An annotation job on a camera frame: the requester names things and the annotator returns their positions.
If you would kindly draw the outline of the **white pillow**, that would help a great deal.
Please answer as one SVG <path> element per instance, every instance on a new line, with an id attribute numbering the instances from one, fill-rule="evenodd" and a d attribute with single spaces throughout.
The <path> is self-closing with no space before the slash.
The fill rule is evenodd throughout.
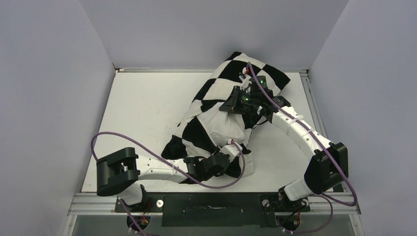
<path id="1" fill-rule="evenodd" d="M 222 102 L 197 116 L 206 133 L 217 147 L 226 145 L 231 139 L 238 144 L 248 145 L 252 129 L 245 128 L 242 115 L 220 111 Z"/>

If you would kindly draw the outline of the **black white checkered pillowcase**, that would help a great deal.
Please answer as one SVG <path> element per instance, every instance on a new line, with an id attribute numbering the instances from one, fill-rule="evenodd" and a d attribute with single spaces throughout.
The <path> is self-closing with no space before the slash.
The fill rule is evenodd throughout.
<path id="1" fill-rule="evenodd" d="M 209 157 L 222 148 L 214 145 L 197 116 L 212 108 L 216 103 L 224 103 L 228 99 L 233 87 L 241 85 L 239 73 L 249 62 L 256 76 L 266 77 L 268 88 L 272 90 L 273 96 L 277 96 L 290 82 L 290 78 L 277 68 L 242 52 L 234 52 L 214 70 L 197 92 L 170 141 L 165 145 L 161 153 L 162 158 L 177 160 L 194 156 Z M 251 115 L 242 115 L 242 118 L 245 128 L 252 130 L 261 119 L 260 116 Z M 245 145 L 240 146 L 244 154 L 244 159 L 239 162 L 241 175 L 247 177 L 255 173 L 253 156 Z"/>

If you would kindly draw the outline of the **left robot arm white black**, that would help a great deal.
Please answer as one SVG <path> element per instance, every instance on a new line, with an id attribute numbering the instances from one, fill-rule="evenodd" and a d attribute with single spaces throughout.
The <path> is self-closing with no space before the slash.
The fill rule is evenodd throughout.
<path id="1" fill-rule="evenodd" d="M 187 157 L 178 160 L 140 158 L 133 147 L 126 147 L 98 159 L 97 195 L 118 196 L 133 211 L 146 207 L 146 190 L 139 180 L 167 180 L 180 184 L 196 184 L 225 173 L 232 160 L 240 156 L 241 146 L 229 144 L 208 157 Z"/>

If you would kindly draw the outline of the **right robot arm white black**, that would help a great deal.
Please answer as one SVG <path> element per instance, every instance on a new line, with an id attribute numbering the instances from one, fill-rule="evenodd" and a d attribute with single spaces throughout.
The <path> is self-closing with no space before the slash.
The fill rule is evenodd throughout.
<path id="1" fill-rule="evenodd" d="M 298 200 L 319 195 L 348 177 L 348 150 L 343 143 L 333 143 L 316 132 L 282 96 L 273 96 L 265 76 L 248 78 L 235 86 L 219 108 L 230 114 L 262 116 L 280 128 L 309 160 L 304 175 L 282 187 L 278 204 L 291 210 Z"/>

